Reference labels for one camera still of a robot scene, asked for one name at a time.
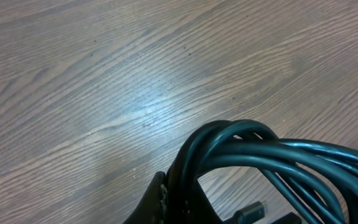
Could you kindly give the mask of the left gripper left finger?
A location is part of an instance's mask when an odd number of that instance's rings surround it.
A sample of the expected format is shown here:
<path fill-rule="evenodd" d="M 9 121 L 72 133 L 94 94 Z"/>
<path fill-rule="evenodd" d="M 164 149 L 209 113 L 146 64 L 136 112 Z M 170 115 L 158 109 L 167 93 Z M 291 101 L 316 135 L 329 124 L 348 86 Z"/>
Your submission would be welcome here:
<path fill-rule="evenodd" d="M 164 224 L 168 215 L 168 190 L 165 186 L 166 175 L 155 173 L 135 210 L 124 224 Z"/>

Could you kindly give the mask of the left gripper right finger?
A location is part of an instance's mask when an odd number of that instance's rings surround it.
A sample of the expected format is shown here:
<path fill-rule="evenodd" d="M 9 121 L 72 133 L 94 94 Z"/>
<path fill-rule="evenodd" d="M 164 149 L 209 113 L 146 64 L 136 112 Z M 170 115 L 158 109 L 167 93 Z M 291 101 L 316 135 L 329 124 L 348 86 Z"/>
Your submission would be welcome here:
<path fill-rule="evenodd" d="M 210 204 L 199 182 L 195 180 L 188 194 L 185 222 L 189 224 L 222 224 L 214 208 Z"/>

